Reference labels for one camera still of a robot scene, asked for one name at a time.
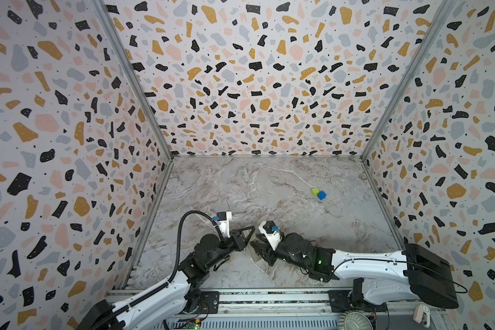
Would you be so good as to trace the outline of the white remote control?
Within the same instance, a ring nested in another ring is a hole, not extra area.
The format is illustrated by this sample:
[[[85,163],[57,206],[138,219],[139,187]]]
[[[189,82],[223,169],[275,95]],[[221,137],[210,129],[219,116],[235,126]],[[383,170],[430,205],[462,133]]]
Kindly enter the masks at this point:
[[[262,260],[262,257],[257,253],[257,251],[252,246],[248,246],[247,250],[254,263],[257,263],[258,261]]]

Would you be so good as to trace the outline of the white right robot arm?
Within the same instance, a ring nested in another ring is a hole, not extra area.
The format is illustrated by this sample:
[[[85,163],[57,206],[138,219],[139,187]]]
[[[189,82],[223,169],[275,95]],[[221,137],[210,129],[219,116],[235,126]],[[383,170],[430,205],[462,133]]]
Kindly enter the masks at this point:
[[[442,309],[459,307],[449,262],[418,244],[367,254],[318,247],[297,233],[262,232],[250,245],[268,265],[287,262],[315,281],[351,279],[347,299],[353,306],[418,299]]]

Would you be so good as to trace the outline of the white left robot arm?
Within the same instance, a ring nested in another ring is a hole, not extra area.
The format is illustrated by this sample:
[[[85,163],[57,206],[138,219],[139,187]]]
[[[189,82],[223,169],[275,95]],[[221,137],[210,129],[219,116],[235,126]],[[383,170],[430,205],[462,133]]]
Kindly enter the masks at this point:
[[[175,274],[122,301],[96,303],[80,322],[78,329],[147,329],[181,312],[192,312],[200,301],[200,286],[232,252],[240,252],[255,232],[254,226],[234,230],[220,240],[204,235]]]

